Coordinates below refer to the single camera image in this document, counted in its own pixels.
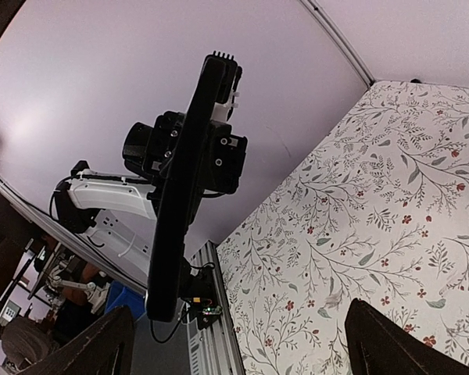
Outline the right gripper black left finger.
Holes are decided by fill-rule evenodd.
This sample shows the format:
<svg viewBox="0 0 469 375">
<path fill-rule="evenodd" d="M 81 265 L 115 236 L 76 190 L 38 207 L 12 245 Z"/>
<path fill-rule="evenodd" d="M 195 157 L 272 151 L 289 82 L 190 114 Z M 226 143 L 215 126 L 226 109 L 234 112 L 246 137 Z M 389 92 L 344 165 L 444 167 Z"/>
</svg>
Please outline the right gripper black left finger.
<svg viewBox="0 0 469 375">
<path fill-rule="evenodd" d="M 127 306 L 108 312 L 47 358 L 22 374 L 129 374 L 134 348 L 134 319 Z"/>
</svg>

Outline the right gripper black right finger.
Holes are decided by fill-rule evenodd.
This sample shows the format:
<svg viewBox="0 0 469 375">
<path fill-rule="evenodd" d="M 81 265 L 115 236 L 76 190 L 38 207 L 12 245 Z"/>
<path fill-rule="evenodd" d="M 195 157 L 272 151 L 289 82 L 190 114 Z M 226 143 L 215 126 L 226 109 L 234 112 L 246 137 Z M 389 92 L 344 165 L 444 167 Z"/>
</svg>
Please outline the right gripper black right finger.
<svg viewBox="0 0 469 375">
<path fill-rule="evenodd" d="M 353 375 L 469 374 L 469 366 L 429 348 L 358 298 L 349 305 L 345 335 Z"/>
</svg>

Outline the black phone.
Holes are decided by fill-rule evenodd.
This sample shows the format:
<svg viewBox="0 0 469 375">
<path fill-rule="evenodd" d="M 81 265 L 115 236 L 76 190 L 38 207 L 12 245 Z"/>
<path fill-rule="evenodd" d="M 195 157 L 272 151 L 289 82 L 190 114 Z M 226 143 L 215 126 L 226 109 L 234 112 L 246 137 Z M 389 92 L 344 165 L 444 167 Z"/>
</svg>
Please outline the black phone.
<svg viewBox="0 0 469 375">
<path fill-rule="evenodd" d="M 176 311 L 184 255 L 184 236 L 196 189 L 202 149 L 220 89 L 225 63 L 209 57 L 204 62 L 170 162 L 157 216 L 148 290 L 145 299 L 150 320 L 169 323 Z"/>
</svg>

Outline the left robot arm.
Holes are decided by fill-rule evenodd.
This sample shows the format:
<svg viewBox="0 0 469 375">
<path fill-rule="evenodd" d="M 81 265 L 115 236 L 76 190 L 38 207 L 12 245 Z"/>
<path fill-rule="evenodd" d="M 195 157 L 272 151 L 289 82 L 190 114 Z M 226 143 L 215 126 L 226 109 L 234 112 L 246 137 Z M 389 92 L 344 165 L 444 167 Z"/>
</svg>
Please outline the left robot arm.
<svg viewBox="0 0 469 375">
<path fill-rule="evenodd" d="M 133 175 L 98 173 L 85 160 L 52 193 L 58 223 L 96 250 L 108 268 L 143 288 L 148 276 L 152 242 L 139 236 L 115 212 L 141 216 L 156 223 L 163 183 L 142 170 L 153 128 L 136 123 L 123 146 L 124 165 Z"/>
</svg>

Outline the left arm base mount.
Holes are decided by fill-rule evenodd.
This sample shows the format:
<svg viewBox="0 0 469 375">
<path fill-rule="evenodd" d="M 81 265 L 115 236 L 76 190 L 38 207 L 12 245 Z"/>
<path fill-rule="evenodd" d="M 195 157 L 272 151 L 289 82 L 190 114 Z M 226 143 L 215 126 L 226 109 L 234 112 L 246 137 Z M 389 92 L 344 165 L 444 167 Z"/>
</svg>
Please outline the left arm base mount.
<svg viewBox="0 0 469 375">
<path fill-rule="evenodd" d="M 186 259 L 181 261 L 178 296 L 189 304 L 188 318 L 196 320 L 198 330 L 211 327 L 222 314 L 214 270 L 215 266 L 211 262 L 192 266 Z"/>
</svg>

